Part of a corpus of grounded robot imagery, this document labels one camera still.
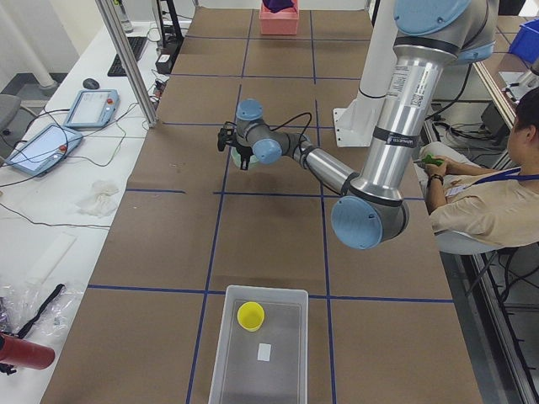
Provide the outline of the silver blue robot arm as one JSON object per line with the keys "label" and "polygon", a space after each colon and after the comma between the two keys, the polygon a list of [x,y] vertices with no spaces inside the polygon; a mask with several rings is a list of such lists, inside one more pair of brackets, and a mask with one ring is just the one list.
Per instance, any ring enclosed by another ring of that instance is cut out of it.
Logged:
{"label": "silver blue robot arm", "polygon": [[470,64],[491,56],[499,5],[495,1],[387,1],[381,4],[371,47],[391,49],[382,60],[382,88],[376,123],[363,168],[356,172],[314,146],[303,134],[273,130],[261,104],[240,102],[236,123],[222,129],[218,146],[233,147],[241,169],[251,158],[272,164],[290,157],[339,195],[331,212],[337,238],[369,249],[399,236],[408,207],[399,187],[436,86],[450,64]]}

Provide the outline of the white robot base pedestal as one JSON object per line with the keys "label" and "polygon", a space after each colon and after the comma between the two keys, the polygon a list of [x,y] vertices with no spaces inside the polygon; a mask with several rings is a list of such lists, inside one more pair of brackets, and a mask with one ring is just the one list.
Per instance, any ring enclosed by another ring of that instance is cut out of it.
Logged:
{"label": "white robot base pedestal", "polygon": [[334,110],[334,129],[339,147],[371,144],[397,63],[392,49],[398,32],[393,17],[395,3],[394,0],[379,2],[357,96],[347,108]]}

